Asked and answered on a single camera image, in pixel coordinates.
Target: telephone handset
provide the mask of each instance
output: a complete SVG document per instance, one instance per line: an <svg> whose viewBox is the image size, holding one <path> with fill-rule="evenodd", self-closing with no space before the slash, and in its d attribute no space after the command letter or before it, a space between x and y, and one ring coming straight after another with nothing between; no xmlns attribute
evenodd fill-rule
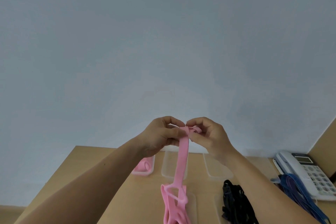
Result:
<svg viewBox="0 0 336 224"><path fill-rule="evenodd" d="M275 160L281 167L284 173L286 174L295 174L304 184L308 193L312 197L316 197L318 195L318 190L315 187L312 179L305 171L304 167L298 162L298 160L287 151L280 151L275 155Z"/></svg>

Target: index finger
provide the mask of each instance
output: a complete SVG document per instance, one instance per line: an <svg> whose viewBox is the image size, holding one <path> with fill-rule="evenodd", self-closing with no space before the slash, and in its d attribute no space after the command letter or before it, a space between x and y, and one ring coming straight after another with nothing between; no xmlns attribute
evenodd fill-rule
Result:
<svg viewBox="0 0 336 224"><path fill-rule="evenodd" d="M178 120L178 119L176 119L172 116L164 116L164 117L162 117L162 119L163 119L163 121L165 122L166 125L174 124L174 125L179 126L179 127L185 127L186 126L183 121Z"/></svg>
<svg viewBox="0 0 336 224"><path fill-rule="evenodd" d="M210 120L207 117L199 117L188 120L186 126L193 127L193 126L200 126L201 128L211 128L216 124L213 120Z"/></svg>

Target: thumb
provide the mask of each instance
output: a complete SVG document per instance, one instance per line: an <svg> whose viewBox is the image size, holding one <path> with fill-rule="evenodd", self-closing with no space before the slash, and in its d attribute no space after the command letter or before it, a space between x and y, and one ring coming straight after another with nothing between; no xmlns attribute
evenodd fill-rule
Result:
<svg viewBox="0 0 336 224"><path fill-rule="evenodd" d="M165 128L163 136L166 138L182 138L187 136L187 133L179 128Z"/></svg>
<svg viewBox="0 0 336 224"><path fill-rule="evenodd" d="M197 144L199 144L200 146L203 146L204 148L208 147L208 138L201 136L198 133L190 133L189 134L189 138L192 142L195 142Z"/></svg>

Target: person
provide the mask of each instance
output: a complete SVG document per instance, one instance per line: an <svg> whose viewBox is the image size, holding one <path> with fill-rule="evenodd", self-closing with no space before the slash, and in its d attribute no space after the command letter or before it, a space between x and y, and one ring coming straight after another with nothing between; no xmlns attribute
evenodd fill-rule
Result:
<svg viewBox="0 0 336 224"><path fill-rule="evenodd" d="M201 117L184 124L171 116L154 119L138 136L120 146L97 165L58 190L20 224L95 224L139 161L166 145L179 145L186 133L178 127L198 126L191 141L235 175L260 224L318 224L319 222L272 184L230 143L220 124Z"/></svg>

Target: white telephone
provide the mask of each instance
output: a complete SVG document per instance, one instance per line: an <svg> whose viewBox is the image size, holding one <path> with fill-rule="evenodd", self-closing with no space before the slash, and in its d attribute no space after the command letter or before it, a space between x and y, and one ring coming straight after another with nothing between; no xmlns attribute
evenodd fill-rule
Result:
<svg viewBox="0 0 336 224"><path fill-rule="evenodd" d="M312 198L336 201L336 188L307 154L280 151L275 160L285 174L295 174Z"/></svg>

